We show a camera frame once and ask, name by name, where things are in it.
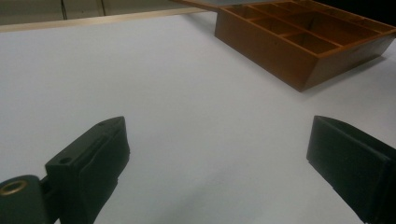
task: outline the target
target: white tabletop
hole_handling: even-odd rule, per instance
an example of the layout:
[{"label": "white tabletop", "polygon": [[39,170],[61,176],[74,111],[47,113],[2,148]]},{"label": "white tabletop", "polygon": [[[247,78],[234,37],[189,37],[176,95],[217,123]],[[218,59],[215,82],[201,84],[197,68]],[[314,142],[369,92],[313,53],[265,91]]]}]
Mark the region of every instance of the white tabletop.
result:
[{"label": "white tabletop", "polygon": [[0,181],[124,116],[132,158],[95,224],[362,223],[305,158],[315,115],[396,147],[396,43],[299,93],[205,12],[0,34]]}]

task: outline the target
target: white surface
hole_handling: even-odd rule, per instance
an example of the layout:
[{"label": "white surface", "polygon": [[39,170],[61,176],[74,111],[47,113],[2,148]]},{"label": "white surface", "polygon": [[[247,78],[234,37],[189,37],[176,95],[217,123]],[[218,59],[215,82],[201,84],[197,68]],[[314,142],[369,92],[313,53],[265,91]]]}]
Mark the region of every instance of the white surface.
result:
[{"label": "white surface", "polygon": [[123,115],[132,158],[95,224],[355,224],[305,159],[314,115],[396,147],[396,44],[299,93],[215,13],[0,34],[0,180]]}]

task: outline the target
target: wooden box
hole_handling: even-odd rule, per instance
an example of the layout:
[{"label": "wooden box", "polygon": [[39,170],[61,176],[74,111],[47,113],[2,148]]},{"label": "wooden box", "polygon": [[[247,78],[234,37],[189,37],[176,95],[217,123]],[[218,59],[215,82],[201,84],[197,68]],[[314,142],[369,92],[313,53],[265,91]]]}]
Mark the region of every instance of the wooden box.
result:
[{"label": "wooden box", "polygon": [[297,91],[380,56],[396,27],[311,0],[217,7],[215,36]]}]

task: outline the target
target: brown wooden tray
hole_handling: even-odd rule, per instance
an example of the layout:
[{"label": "brown wooden tray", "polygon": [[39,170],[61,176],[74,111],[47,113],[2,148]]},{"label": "brown wooden tray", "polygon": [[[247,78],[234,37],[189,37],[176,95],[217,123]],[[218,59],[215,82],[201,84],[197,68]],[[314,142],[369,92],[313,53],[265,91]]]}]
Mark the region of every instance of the brown wooden tray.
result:
[{"label": "brown wooden tray", "polygon": [[215,36],[297,91],[380,56],[396,27],[311,0],[213,6]]}]

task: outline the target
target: wooden organizer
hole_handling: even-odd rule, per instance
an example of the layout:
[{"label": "wooden organizer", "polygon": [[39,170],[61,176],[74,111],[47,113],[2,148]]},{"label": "wooden organizer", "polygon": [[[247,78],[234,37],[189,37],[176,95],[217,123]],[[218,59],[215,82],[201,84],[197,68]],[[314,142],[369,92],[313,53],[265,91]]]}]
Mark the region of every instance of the wooden organizer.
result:
[{"label": "wooden organizer", "polygon": [[218,7],[215,36],[297,91],[380,56],[396,27],[311,0]]}]

